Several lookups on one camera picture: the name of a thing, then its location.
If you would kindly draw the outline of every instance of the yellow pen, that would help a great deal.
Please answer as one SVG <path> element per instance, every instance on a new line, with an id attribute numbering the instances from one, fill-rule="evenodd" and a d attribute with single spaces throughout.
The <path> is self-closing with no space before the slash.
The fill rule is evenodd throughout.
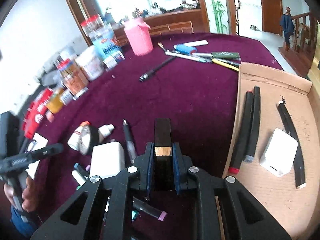
<path id="1" fill-rule="evenodd" d="M 234 70 L 234 71 L 237 71 L 237 72 L 239 72 L 239 69 L 238 68 L 236 68 L 236 67 L 234 67 L 234 66 L 231 66 L 230 64 L 227 64 L 227 63 L 224 63 L 224 62 L 222 62 L 222 61 L 219 61 L 219 60 L 217 60 L 217 59 L 212 59 L 212 62 L 213 63 L 215 63 L 215 64 L 218 64 L 218 65 L 220 65 L 220 66 L 223 66 L 223 67 L 226 67 L 226 68 L 230 68 L 230 69 L 232 69 L 232 70 Z"/>

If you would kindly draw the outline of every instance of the pink cup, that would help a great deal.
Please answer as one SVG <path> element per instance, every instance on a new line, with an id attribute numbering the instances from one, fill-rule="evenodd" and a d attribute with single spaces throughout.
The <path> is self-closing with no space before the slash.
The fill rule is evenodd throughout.
<path id="1" fill-rule="evenodd" d="M 150 26 L 141 17 L 124 22 L 124 32 L 135 55 L 143 56 L 153 50 Z"/>

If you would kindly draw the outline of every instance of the human hand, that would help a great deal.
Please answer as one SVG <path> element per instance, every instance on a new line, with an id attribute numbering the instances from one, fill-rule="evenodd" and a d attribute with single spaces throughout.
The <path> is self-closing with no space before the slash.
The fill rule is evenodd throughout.
<path id="1" fill-rule="evenodd" d="M 27 187 L 22 192 L 22 198 L 24 200 L 22 203 L 22 208 L 23 208 L 23 210 L 25 210 L 27 212 L 32 212 L 32 211 L 36 210 L 36 208 L 38 206 L 38 192 L 36 189 L 35 181 L 33 179 L 31 179 L 31 177 L 29 177 L 29 176 L 26 179 L 26 185 L 27 185 Z M 7 197 L 7 199 L 12 204 L 12 206 L 17 208 L 14 203 L 14 200 L 13 200 L 13 195 L 14 195 L 13 188 L 11 186 L 9 186 L 8 184 L 4 184 L 4 193 Z"/>

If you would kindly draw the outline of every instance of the cardboard box flap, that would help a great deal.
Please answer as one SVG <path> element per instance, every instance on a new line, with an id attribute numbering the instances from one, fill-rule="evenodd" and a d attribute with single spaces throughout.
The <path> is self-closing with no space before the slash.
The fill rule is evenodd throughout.
<path id="1" fill-rule="evenodd" d="M 276 86 L 287 87 L 305 95 L 310 92 L 312 85 L 311 81 L 297 75 L 253 63 L 242 62 L 240 71 L 243 79 L 272 82 Z"/>
<path id="2" fill-rule="evenodd" d="M 245 94 L 247 90 L 253 90 L 254 86 L 259 86 L 261 93 L 258 144 L 253 163 L 242 163 L 235 177 L 276 218 L 293 239 L 297 237 L 307 239 L 316 223 L 320 222 L 318 198 L 320 143 L 314 114 L 320 113 L 319 96 L 315 96 L 312 83 L 304 78 L 262 65 L 243 63 L 239 72 L 235 125 L 224 176 L 228 175 L 228 167 L 241 123 Z M 293 168 L 290 173 L 277 178 L 259 163 L 275 128 L 284 130 L 276 106 L 279 101 L 286 102 L 301 144 L 307 184 L 303 189 L 295 188 Z"/>

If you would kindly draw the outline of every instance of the white charger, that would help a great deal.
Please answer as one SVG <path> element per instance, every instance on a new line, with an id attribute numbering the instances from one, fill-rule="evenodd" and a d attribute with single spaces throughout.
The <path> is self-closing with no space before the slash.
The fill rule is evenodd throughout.
<path id="1" fill-rule="evenodd" d="M 93 148 L 90 178 L 95 175 L 103 179 L 116 176 L 124 168 L 124 150 L 119 142 L 101 144 Z"/>
<path id="2" fill-rule="evenodd" d="M 260 158 L 260 165 L 280 178 L 290 172 L 297 147 L 295 138 L 276 128 Z"/>

